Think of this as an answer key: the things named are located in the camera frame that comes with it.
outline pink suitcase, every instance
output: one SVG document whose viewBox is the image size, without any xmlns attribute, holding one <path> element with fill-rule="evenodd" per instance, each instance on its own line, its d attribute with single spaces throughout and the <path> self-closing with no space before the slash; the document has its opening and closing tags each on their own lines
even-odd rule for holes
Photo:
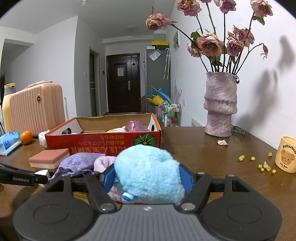
<svg viewBox="0 0 296 241">
<path fill-rule="evenodd" d="M 65 122 L 62 87 L 42 83 L 16 92 L 10 98 L 14 131 L 29 130 L 33 136 Z"/>
</svg>

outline bear illustration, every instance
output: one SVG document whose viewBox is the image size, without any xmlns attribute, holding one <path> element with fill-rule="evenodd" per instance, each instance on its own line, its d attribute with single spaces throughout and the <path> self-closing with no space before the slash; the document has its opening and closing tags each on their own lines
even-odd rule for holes
<svg viewBox="0 0 296 241">
<path fill-rule="evenodd" d="M 284 149 L 281 152 L 281 162 L 285 165 L 291 164 L 291 162 L 295 159 L 295 155 L 291 154 L 288 151 L 285 151 Z"/>
</svg>

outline bouquet of dried roses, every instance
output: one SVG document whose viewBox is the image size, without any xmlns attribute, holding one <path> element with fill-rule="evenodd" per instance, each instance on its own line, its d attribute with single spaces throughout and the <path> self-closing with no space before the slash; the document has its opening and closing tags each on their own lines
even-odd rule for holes
<svg viewBox="0 0 296 241">
<path fill-rule="evenodd" d="M 251 0 L 250 4 L 254 12 L 252 14 L 249 27 L 239 29 L 233 26 L 233 28 L 227 32 L 228 37 L 226 37 L 225 15 L 229 13 L 229 11 L 236 11 L 236 2 L 234 0 L 213 0 L 224 15 L 223 41 L 221 41 L 216 35 L 216 29 L 208 5 L 211 0 L 200 1 L 206 4 L 210 21 L 213 26 L 213 33 L 207 29 L 205 29 L 205 31 L 203 30 L 198 19 L 198 13 L 202 10 L 202 8 L 196 0 L 181 0 L 177 4 L 177 9 L 179 11 L 183 11 L 185 16 L 197 18 L 200 28 L 197 31 L 192 32 L 190 37 L 175 25 L 176 22 L 170 20 L 166 14 L 160 12 L 152 13 L 146 20 L 146 26 L 148 29 L 155 31 L 161 29 L 162 27 L 166 27 L 167 25 L 171 25 L 183 33 L 191 41 L 187 44 L 188 52 L 191 54 L 191 56 L 200 58 L 207 72 L 208 69 L 204 64 L 202 56 L 205 56 L 210 61 L 212 72 L 228 72 L 234 75 L 237 75 L 237 73 L 240 71 L 248 55 L 254 48 L 262 45 L 263 53 L 261 55 L 264 55 L 263 58 L 267 57 L 268 49 L 263 43 L 260 43 L 250 49 L 250 45 L 252 45 L 255 40 L 251 32 L 252 21 L 256 20 L 264 25 L 264 17 L 267 15 L 273 15 L 271 6 L 266 0 Z M 242 63 L 240 63 L 244 48 L 248 49 L 248 53 L 246 54 L 246 57 Z"/>
</svg>

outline yellow popcorn piece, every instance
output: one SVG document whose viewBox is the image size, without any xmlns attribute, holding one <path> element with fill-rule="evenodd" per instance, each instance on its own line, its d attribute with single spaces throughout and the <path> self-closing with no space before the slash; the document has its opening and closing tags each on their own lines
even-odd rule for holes
<svg viewBox="0 0 296 241">
<path fill-rule="evenodd" d="M 239 157 L 239 161 L 243 161 L 244 160 L 244 155 L 241 155 L 240 157 Z"/>
</svg>

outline yellow bottle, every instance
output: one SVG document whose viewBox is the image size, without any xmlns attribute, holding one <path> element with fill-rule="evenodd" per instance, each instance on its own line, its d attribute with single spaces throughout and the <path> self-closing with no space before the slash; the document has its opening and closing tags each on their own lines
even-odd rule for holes
<svg viewBox="0 0 296 241">
<path fill-rule="evenodd" d="M 2 103 L 3 122 L 5 125 L 5 132 L 14 131 L 10 111 L 10 98 L 15 93 L 15 83 L 10 83 L 4 86 L 4 98 Z"/>
</svg>

